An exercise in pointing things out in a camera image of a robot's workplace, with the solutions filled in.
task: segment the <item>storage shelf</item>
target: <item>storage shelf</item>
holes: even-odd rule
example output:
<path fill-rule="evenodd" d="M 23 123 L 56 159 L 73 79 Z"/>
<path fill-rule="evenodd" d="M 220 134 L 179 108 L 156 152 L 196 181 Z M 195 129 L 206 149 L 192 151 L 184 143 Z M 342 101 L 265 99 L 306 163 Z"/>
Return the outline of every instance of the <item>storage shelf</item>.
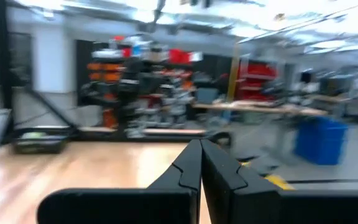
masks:
<path fill-rule="evenodd" d="M 245 78 L 258 78 L 258 79 L 263 79 L 263 80 L 273 80 L 275 79 L 275 77 L 272 76 L 268 76 L 268 75 L 254 75 L 254 74 L 247 74 L 244 75 Z"/>

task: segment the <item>ceiling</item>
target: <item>ceiling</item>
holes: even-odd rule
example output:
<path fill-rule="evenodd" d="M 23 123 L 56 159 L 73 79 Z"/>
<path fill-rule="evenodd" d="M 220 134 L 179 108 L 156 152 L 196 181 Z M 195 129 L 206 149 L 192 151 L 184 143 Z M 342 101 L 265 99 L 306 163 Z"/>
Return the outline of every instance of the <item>ceiling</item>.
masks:
<path fill-rule="evenodd" d="M 242 43 L 257 41 L 295 54 L 358 55 L 356 0 L 210 0 L 210 7 L 197 1 L 191 6 L 192 0 L 16 0 L 66 13 L 236 36 Z"/>

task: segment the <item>pipe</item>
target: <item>pipe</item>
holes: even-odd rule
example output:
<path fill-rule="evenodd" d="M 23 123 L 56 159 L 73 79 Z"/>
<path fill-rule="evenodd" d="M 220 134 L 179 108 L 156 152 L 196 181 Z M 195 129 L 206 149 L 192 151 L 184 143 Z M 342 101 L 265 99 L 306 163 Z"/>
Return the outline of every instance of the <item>pipe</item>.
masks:
<path fill-rule="evenodd" d="M 299 29 L 299 28 L 303 28 L 303 27 L 306 27 L 306 26 L 317 24 L 319 22 L 323 22 L 323 21 L 328 20 L 328 19 L 333 19 L 333 18 L 330 18 L 330 17 L 339 16 L 337 14 L 339 14 L 341 12 L 346 12 L 346 11 L 351 10 L 351 9 L 355 9 L 357 7 L 358 7 L 358 5 L 355 5 L 355 6 L 348 7 L 346 9 L 340 10 L 340 11 L 336 11 L 336 12 L 326 14 L 324 16 L 319 16 L 317 18 L 310 19 L 310 20 L 305 21 L 305 22 L 300 22 L 300 23 L 297 23 L 297 24 L 294 24 L 294 25 L 291 25 L 291 26 L 288 26 L 288 27 L 284 27 L 284 28 L 276 30 L 276 31 L 271 31 L 271 32 L 268 32 L 268 33 L 265 33 L 265 34 L 260 34 L 260 35 L 257 35 L 255 37 L 248 37 L 248 38 L 240 40 L 239 44 L 248 42 L 250 40 L 256 40 L 256 39 L 260 39 L 260 38 L 264 38 L 264 37 L 270 37 L 271 35 L 281 34 L 283 32 L 293 31 L 293 30 L 296 30 L 296 29 Z"/>

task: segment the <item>table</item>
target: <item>table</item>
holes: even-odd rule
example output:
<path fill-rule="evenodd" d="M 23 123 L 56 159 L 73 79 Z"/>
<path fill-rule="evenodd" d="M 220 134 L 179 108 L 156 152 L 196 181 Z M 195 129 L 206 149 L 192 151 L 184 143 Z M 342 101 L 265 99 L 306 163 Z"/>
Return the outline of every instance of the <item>table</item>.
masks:
<path fill-rule="evenodd" d="M 194 104 L 194 108 L 206 108 L 208 110 L 231 110 L 231 111 L 252 111 L 252 112 L 260 112 L 260 113 L 276 113 L 283 115 L 303 115 L 303 116 L 326 116 L 327 111 L 317 110 L 313 108 L 307 108 L 304 106 L 297 106 L 292 104 L 286 104 L 283 106 L 279 106 L 276 108 L 269 108 L 271 106 L 271 102 L 257 102 L 257 101 L 249 101 L 249 100 L 241 100 L 234 101 L 232 103 L 222 103 L 221 101 L 214 101 L 212 105 L 204 105 L 204 104 Z M 283 119 L 279 121 L 279 128 L 277 131 L 276 138 L 276 150 L 264 148 L 268 151 L 274 158 L 283 161 L 286 164 L 291 164 L 288 159 L 284 158 L 284 143 L 285 136 L 288 132 L 288 128 L 285 124 L 285 120 Z M 255 155 L 246 155 L 246 157 L 254 157 Z"/>
<path fill-rule="evenodd" d="M 333 117 L 339 119 L 342 117 L 343 106 L 350 100 L 351 98 L 343 97 L 343 96 L 325 96 L 325 95 L 310 95 L 308 96 L 309 99 L 320 101 L 324 103 L 329 103 L 334 105 L 334 109 L 332 111 Z"/>

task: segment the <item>red storage bin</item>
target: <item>red storage bin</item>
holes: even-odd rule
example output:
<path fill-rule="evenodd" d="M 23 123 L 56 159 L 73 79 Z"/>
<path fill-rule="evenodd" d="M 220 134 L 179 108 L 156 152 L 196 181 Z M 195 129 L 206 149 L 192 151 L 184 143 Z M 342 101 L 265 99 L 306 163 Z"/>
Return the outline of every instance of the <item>red storage bin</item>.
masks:
<path fill-rule="evenodd" d="M 273 97 L 260 93 L 262 85 L 276 77 L 276 71 L 267 63 L 250 63 L 241 66 L 238 77 L 244 79 L 237 83 L 237 100 L 271 101 Z"/>
<path fill-rule="evenodd" d="M 189 52 L 182 52 L 181 63 L 184 63 L 184 64 L 190 63 L 190 53 Z"/>
<path fill-rule="evenodd" d="M 126 47 L 122 50 L 122 56 L 125 58 L 131 57 L 132 55 L 132 49 L 130 47 Z"/>
<path fill-rule="evenodd" d="M 170 63 L 181 63 L 182 51 L 180 49 L 169 50 L 169 61 Z"/>

